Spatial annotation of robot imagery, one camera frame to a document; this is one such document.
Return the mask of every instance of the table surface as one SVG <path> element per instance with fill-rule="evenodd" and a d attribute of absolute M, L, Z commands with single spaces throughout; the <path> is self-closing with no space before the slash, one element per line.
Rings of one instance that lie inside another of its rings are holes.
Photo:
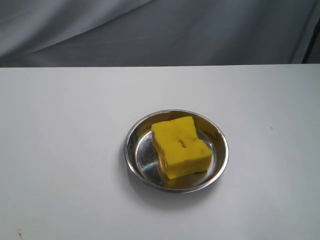
<path fill-rule="evenodd" d="M 215 122 L 228 166 L 165 193 L 127 170 L 145 115 Z M 320 65 L 0 69 L 0 239 L 320 238 Z"/>

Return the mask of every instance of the metal bowl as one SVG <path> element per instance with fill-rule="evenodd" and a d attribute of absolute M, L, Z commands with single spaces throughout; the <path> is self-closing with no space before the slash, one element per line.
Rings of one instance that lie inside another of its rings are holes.
<path fill-rule="evenodd" d="M 168 179 L 153 147 L 151 125 L 186 116 L 192 116 L 198 138 L 212 150 L 211 165 L 205 172 Z M 220 177 L 228 163 L 229 148 L 221 130 L 205 117 L 185 110 L 163 110 L 142 118 L 131 128 L 124 142 L 124 156 L 129 169 L 148 186 L 169 193 L 190 193 Z"/>

